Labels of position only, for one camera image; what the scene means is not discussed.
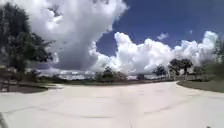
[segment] lawn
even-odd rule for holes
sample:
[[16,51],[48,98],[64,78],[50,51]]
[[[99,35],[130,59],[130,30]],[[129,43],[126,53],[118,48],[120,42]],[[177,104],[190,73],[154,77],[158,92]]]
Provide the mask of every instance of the lawn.
[[187,88],[224,93],[224,81],[181,81],[177,84]]

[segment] road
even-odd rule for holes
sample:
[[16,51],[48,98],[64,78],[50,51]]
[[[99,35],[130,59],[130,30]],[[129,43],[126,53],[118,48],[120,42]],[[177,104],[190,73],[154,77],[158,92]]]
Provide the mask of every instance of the road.
[[9,128],[223,128],[224,94],[175,82],[0,93]]

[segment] cumulus cloud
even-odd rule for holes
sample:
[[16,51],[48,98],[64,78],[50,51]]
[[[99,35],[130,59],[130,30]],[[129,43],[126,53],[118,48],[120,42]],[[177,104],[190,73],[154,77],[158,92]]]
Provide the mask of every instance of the cumulus cloud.
[[169,37],[168,33],[161,33],[159,36],[157,36],[157,39],[164,40],[164,39],[166,39],[168,37]]
[[149,38],[137,45],[120,32],[115,33],[114,38],[117,42],[116,56],[102,59],[114,69],[132,74],[150,72],[160,64],[167,66],[174,58],[188,58],[194,65],[200,65],[203,60],[213,58],[217,35],[206,31],[201,43],[182,40],[181,45],[174,48]]
[[32,30],[55,40],[54,68],[86,70],[101,56],[95,42],[127,10],[123,0],[13,0],[30,15]]
[[210,31],[205,32],[201,42],[182,40],[174,48],[162,43],[169,37],[168,33],[161,33],[157,37],[159,41],[148,38],[142,43],[134,43],[127,34],[117,32],[114,35],[116,54],[107,56],[97,52],[97,41],[113,29],[113,23],[127,10],[123,0],[13,2],[25,8],[30,15],[32,31],[44,39],[56,41],[50,48],[54,53],[54,61],[42,65],[49,68],[43,70],[43,74],[82,78],[102,71],[106,66],[133,74],[150,72],[159,64],[167,66],[173,58],[189,58],[195,65],[200,65],[201,61],[213,57],[217,35]]

